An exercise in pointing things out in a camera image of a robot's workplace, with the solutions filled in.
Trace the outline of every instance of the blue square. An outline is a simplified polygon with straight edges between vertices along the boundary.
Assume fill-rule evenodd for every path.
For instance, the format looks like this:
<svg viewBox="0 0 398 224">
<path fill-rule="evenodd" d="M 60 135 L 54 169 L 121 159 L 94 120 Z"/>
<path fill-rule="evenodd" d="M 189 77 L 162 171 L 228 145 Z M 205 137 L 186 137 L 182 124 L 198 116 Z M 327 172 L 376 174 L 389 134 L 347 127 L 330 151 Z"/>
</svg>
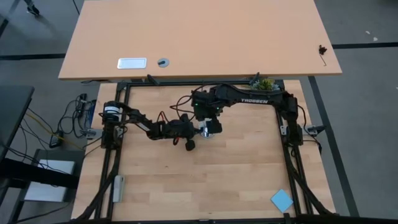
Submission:
<svg viewBox="0 0 398 224">
<path fill-rule="evenodd" d="M 290 199 L 283 189 L 280 189 L 274 196 L 272 196 L 271 201 L 282 213 L 284 213 L 293 204 L 292 199 Z"/>
</svg>

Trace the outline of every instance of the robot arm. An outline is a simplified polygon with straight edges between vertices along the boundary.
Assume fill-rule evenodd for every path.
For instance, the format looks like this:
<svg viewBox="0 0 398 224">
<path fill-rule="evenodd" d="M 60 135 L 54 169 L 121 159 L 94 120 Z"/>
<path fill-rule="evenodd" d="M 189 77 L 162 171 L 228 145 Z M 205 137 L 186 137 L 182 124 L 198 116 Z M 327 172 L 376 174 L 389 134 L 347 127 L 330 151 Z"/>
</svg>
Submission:
<svg viewBox="0 0 398 224">
<path fill-rule="evenodd" d="M 121 118 L 124 114 L 127 118 L 122 121 Z M 146 115 L 141 114 L 139 110 L 116 101 L 109 101 L 104 104 L 102 123 L 104 132 L 101 147 L 110 149 L 119 147 L 117 140 L 121 134 L 117 134 L 116 127 L 122 127 L 128 123 L 135 124 L 141 128 L 151 140 L 174 139 L 173 143 L 176 145 L 179 138 L 185 138 L 187 139 L 185 147 L 188 151 L 195 148 L 195 143 L 191 138 L 200 132 L 199 129 L 193 127 L 187 114 L 183 114 L 180 119 L 171 120 L 167 123 L 165 121 L 152 122 L 152 120 L 146 118 Z"/>
<path fill-rule="evenodd" d="M 297 124 L 297 99 L 284 90 L 241 90 L 229 84 L 219 84 L 207 91 L 192 91 L 192 106 L 198 121 L 205 121 L 209 134 L 222 132 L 221 123 L 217 116 L 223 112 L 225 106 L 236 103 L 254 103 L 272 105 L 283 119 L 287 121 L 288 142 L 293 145 L 302 145 L 302 129 Z"/>
</svg>

